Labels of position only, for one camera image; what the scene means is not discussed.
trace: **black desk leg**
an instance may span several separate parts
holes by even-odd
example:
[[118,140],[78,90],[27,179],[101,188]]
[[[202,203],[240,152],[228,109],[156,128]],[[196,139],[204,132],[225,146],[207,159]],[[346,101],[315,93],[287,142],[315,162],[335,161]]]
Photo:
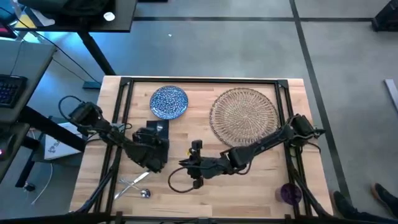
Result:
[[52,120],[46,118],[28,106],[25,106],[24,109],[22,109],[21,114],[19,115],[19,121],[28,123],[43,133],[48,134],[56,140],[81,152],[84,152],[85,150],[85,140],[57,125]]
[[[98,65],[101,67],[102,71],[104,71],[105,75],[116,75],[113,68],[109,64],[105,55],[102,53],[100,47],[97,45],[95,40],[90,36],[88,32],[79,31],[77,32],[86,46],[87,50],[90,52],[91,56],[95,59]],[[85,82],[83,85],[84,89],[100,89],[100,84],[96,82]]]

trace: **wicker charger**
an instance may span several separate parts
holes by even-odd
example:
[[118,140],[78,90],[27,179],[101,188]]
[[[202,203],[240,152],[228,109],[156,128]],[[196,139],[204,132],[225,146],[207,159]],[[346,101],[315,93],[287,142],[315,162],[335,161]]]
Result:
[[279,127],[274,105],[262,93],[234,88],[221,94],[210,110],[210,126],[225,144],[248,146]]

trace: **shoe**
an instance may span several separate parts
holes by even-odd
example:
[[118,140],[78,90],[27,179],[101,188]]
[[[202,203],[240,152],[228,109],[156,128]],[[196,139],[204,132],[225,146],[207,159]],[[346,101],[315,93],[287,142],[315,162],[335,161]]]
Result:
[[381,184],[374,184],[371,188],[373,196],[380,201],[393,215],[398,218],[398,198],[390,194]]
[[344,218],[356,220],[356,219],[358,219],[358,215],[361,214],[338,191],[335,191],[332,193],[331,202],[332,202],[334,208],[337,210],[337,212]]

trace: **computer keyboard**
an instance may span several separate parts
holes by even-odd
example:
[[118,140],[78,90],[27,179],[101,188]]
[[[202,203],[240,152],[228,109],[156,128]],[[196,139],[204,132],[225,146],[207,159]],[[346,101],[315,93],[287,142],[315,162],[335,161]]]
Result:
[[0,108],[13,108],[25,90],[26,77],[0,75]]

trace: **concrete floor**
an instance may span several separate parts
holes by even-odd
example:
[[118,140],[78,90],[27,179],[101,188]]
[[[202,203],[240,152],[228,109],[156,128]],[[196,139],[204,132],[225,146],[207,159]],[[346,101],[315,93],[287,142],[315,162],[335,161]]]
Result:
[[[388,0],[295,0],[300,17],[374,17]],[[293,17],[289,0],[169,0],[137,5],[147,17]],[[389,214],[372,198],[369,186],[379,182],[398,195],[395,127],[398,114],[383,79],[398,83],[398,34],[375,33],[369,22],[302,22],[305,41],[355,207],[384,217]],[[97,80],[103,72],[76,34],[45,33]],[[119,75],[303,78],[316,126],[322,127],[303,51],[293,21],[136,21],[128,34],[92,34]],[[90,80],[60,52],[54,56]],[[59,116],[58,100],[69,94],[96,101],[97,91],[84,91],[82,81],[56,63],[49,66],[29,105],[44,115]],[[42,102],[42,96],[52,101]],[[330,190],[338,190],[325,138],[323,168]],[[68,211],[77,168],[56,166],[53,180],[33,206],[37,193],[13,187],[27,151],[21,150],[0,184],[0,218],[61,214]],[[38,164],[30,181],[40,190],[49,175]],[[60,195],[58,202],[47,203]]]

